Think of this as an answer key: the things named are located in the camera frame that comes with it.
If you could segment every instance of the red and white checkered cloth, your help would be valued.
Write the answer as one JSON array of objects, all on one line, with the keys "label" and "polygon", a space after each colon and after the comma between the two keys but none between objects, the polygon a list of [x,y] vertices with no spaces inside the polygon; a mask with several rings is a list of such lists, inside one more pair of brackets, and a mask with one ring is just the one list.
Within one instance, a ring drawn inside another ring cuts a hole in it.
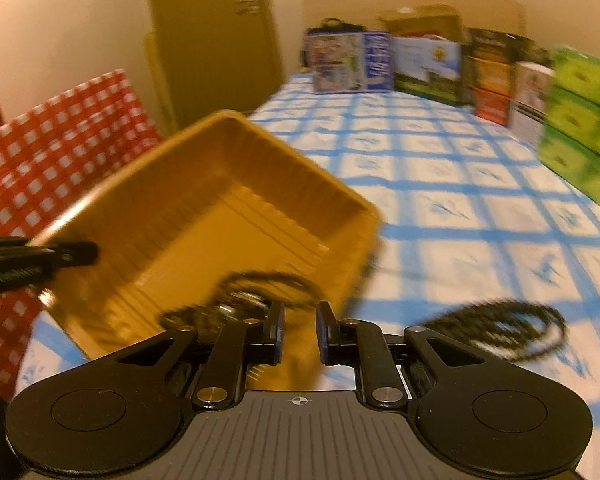
[{"label": "red and white checkered cloth", "polygon": [[[160,142],[123,70],[49,99],[0,127],[0,235],[32,237],[93,186]],[[42,304],[0,296],[0,395],[16,374]]]}]

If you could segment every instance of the stacked boxes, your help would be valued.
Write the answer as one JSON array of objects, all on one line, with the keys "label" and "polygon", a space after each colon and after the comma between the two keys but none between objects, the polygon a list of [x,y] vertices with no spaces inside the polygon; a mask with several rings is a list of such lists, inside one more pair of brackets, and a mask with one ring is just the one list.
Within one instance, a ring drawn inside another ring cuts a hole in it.
[{"label": "stacked boxes", "polygon": [[538,159],[600,206],[600,60],[560,47]]},{"label": "stacked boxes", "polygon": [[475,114],[506,126],[513,92],[514,63],[523,59],[528,40],[481,28],[470,28],[469,35],[475,75]]}]

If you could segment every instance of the cardboard box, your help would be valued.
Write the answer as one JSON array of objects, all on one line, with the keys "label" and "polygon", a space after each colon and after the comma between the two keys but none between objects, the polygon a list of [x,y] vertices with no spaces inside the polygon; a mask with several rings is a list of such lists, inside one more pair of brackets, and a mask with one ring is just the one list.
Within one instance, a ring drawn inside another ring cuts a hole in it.
[{"label": "cardboard box", "polygon": [[600,105],[600,59],[561,46],[554,66],[556,84]]},{"label": "cardboard box", "polygon": [[467,29],[472,45],[472,56],[497,63],[515,63],[528,59],[527,51],[532,41],[485,28]]},{"label": "cardboard box", "polygon": [[545,66],[519,62],[511,101],[509,129],[514,137],[538,148],[544,131],[545,108],[554,71]]},{"label": "cardboard box", "polygon": [[600,106],[554,86],[546,108],[546,122],[595,150],[600,137]]},{"label": "cardboard box", "polygon": [[387,32],[307,35],[314,92],[387,92],[394,88]]},{"label": "cardboard box", "polygon": [[509,123],[509,101],[504,95],[474,88],[474,114],[492,123],[507,126]]},{"label": "cardboard box", "polygon": [[457,43],[464,40],[460,14],[448,5],[400,7],[383,12],[378,20],[392,36],[439,36]]},{"label": "cardboard box", "polygon": [[600,156],[551,126],[538,149],[538,160],[600,206]]},{"label": "cardboard box", "polygon": [[484,88],[496,94],[511,95],[514,65],[479,57],[472,57],[471,60],[474,62],[475,83],[478,88]]},{"label": "cardboard box", "polygon": [[462,104],[462,44],[392,38],[395,89],[453,106]]}]

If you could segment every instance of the ridged surface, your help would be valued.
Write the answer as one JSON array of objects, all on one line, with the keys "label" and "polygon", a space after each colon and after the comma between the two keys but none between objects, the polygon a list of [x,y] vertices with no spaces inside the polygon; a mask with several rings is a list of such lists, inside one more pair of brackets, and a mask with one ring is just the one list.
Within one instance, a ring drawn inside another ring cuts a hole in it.
[{"label": "ridged surface", "polygon": [[[301,406],[298,401],[302,396]],[[45,477],[30,473],[23,480]],[[353,392],[247,392],[197,416],[167,453],[119,480],[471,480],[434,457],[395,413]]]}]

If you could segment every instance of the blue and white checkered tablecloth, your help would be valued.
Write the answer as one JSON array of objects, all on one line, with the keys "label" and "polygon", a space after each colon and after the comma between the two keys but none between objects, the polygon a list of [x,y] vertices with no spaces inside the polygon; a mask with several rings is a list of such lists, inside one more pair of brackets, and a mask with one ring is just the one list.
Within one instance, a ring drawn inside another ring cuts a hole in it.
[{"label": "blue and white checkered tablecloth", "polygon": [[[528,368],[588,403],[595,429],[578,470],[600,480],[600,208],[505,128],[407,94],[316,96],[308,76],[295,76],[251,119],[384,217],[377,269],[349,316],[402,333],[496,298],[562,312],[567,348]],[[43,314],[18,389],[83,361]],[[352,370],[334,367],[319,387],[352,385]]]}]

